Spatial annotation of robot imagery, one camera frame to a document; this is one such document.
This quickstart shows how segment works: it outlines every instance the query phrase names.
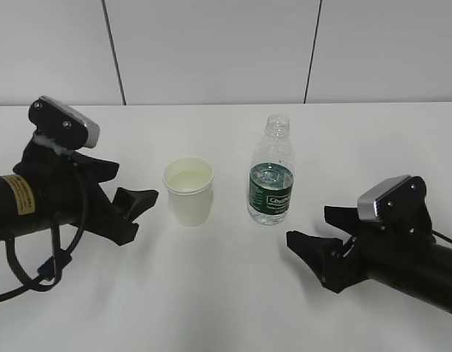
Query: yellow warning label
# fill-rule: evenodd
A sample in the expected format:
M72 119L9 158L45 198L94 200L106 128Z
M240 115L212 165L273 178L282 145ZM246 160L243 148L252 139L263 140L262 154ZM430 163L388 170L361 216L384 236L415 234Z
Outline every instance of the yellow warning label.
M35 212L35 199L27 181L19 175L2 176L14 192L18 214L26 215Z

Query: table surface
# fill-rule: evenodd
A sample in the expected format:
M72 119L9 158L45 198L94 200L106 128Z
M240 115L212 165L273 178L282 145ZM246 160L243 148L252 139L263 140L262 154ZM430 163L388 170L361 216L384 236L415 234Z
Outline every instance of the table surface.
M80 106L101 126L94 150L120 163L103 185L155 188L136 240L118 247L86 232L49 293L0 304L5 351L452 351L452 315L378 282L336 295L286 248L287 230L338 236L324 205L355 206L397 175L428 186L434 228L452 237L452 103ZM252 151L270 114L291 119L296 177L287 219L256 224L247 212ZM0 175L11 173L33 131L27 108L0 107ZM164 167L198 155L215 169L206 223L178 225ZM69 243L72 227L63 227ZM29 273L51 253L47 232L17 240ZM18 286L0 243L0 293Z

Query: paper cup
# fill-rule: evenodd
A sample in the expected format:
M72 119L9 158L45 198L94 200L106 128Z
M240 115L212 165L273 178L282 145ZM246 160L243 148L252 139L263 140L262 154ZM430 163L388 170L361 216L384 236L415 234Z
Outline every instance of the paper cup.
M188 157L172 162L164 171L169 205L184 226L205 222L213 200L213 168L204 159Z

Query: water bottle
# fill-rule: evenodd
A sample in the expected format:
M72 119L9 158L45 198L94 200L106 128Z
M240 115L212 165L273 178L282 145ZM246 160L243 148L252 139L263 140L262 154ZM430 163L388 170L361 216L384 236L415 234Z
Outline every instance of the water bottle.
M271 115L252 157L248 208L259 224L278 224L288 212L295 162L289 136L290 120Z

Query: label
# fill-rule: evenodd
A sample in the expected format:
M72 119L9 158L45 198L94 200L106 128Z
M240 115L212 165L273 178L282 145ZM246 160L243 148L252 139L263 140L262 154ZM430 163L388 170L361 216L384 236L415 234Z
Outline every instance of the label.
M35 212L35 199L32 189L27 181L19 175L2 176L14 192L18 215L26 215Z
M249 204L263 214L283 214L290 206L292 188L293 184L284 189L267 189L249 178Z

